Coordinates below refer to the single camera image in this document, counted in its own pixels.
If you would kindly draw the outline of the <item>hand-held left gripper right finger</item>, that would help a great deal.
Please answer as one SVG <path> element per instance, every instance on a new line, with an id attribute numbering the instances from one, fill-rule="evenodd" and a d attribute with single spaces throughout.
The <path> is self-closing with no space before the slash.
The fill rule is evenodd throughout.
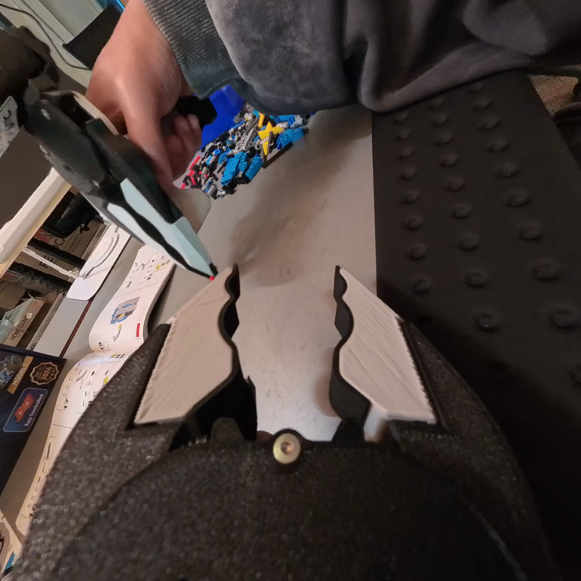
<path id="1" fill-rule="evenodd" d="M 404 333 L 403 320 L 351 273 L 336 266 L 329 399 L 336 415 L 382 440 L 390 421 L 434 425 L 437 413 Z"/>

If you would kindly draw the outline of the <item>dark blue toy set box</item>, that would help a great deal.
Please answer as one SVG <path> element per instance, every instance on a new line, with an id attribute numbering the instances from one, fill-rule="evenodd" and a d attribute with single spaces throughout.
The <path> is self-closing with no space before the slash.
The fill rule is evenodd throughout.
<path id="1" fill-rule="evenodd" d="M 1 344 L 1 491 L 66 360 Z"/>

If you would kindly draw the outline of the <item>blue plastic bin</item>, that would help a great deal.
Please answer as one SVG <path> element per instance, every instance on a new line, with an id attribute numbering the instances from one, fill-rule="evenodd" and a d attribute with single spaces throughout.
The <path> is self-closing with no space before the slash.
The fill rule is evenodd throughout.
<path id="1" fill-rule="evenodd" d="M 245 106 L 245 100 L 234 90 L 231 85 L 215 91 L 209 96 L 217 116 L 211 124 L 202 129 L 202 147 L 214 141 L 230 127 L 236 124 L 234 117 Z"/>

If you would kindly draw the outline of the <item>pile of toy bricks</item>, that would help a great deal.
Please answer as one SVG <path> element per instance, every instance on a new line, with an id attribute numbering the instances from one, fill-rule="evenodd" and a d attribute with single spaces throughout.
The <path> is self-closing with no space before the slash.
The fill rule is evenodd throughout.
<path id="1" fill-rule="evenodd" d="M 232 127 L 197 151 L 179 188 L 201 190 L 214 200 L 233 195 L 304 138 L 312 116 L 271 116 L 245 106 Z"/>

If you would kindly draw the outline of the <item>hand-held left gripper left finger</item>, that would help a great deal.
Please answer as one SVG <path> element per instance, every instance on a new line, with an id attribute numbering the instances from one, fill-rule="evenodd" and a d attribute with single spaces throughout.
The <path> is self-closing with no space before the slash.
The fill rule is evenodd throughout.
<path id="1" fill-rule="evenodd" d="M 216 420 L 229 418 L 243 439 L 256 439 L 256 389 L 243 376 L 233 341 L 240 294 L 239 268 L 234 264 L 169 320 L 135 425 L 186 425 L 201 437 L 210 435 Z"/>

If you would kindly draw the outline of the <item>person's right hand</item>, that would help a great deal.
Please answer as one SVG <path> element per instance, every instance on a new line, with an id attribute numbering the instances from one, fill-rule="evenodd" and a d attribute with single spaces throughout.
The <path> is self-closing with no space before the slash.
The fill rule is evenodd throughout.
<path id="1" fill-rule="evenodd" d="M 167 193 L 202 141 L 198 118 L 176 111 L 178 99 L 190 94 L 145 5 L 128 1 L 95 62 L 86 98 L 149 158 Z"/>

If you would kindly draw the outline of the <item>brown cardboard box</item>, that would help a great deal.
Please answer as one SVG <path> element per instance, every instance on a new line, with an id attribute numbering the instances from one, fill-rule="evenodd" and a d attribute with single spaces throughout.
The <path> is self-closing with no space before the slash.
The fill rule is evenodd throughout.
<path id="1" fill-rule="evenodd" d="M 56 291 L 30 296 L 1 312 L 1 344 L 34 350 L 65 297 L 65 292 Z"/>

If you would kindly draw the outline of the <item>black dimpled pad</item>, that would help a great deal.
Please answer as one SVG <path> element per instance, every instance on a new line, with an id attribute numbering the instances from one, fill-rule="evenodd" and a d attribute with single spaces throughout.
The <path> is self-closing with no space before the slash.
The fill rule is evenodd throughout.
<path id="1" fill-rule="evenodd" d="M 376 284 L 495 417 L 580 580 L 580 169 L 523 71 L 372 114 Z"/>

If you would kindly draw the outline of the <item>white instruction booklet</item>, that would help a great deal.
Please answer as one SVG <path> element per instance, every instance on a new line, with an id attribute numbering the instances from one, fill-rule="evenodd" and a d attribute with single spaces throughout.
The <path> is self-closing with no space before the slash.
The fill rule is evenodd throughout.
<path id="1" fill-rule="evenodd" d="M 175 264 L 161 251 L 142 246 L 126 278 L 96 319 L 89 335 L 91 352 L 70 369 L 59 390 L 42 457 L 16 519 L 20 534 L 27 535 L 47 475 L 70 432 L 147 338 L 150 312 L 174 269 Z"/>

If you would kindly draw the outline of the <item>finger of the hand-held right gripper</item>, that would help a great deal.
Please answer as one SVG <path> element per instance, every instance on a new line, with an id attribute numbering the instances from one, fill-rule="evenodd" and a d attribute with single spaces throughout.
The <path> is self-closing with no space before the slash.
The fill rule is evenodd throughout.
<path id="1" fill-rule="evenodd" d="M 185 270 L 206 278 L 218 274 L 208 251 L 185 216 L 167 220 L 129 180 L 120 184 L 126 207 L 119 207 L 119 220 L 135 234 L 145 235 L 145 242 L 170 256 Z"/>
<path id="2" fill-rule="evenodd" d="M 107 204 L 108 217 L 124 229 L 127 233 L 139 239 L 144 244 L 150 246 L 166 255 L 168 258 L 191 272 L 196 272 L 196 266 L 190 264 L 185 251 L 195 251 L 188 243 L 191 242 L 191 234 L 195 234 L 185 217 L 179 218 L 173 224 L 166 224 L 164 232 L 160 232 L 154 224 L 145 220 L 148 229 L 142 227 L 139 221 L 127 210 L 115 204 Z"/>

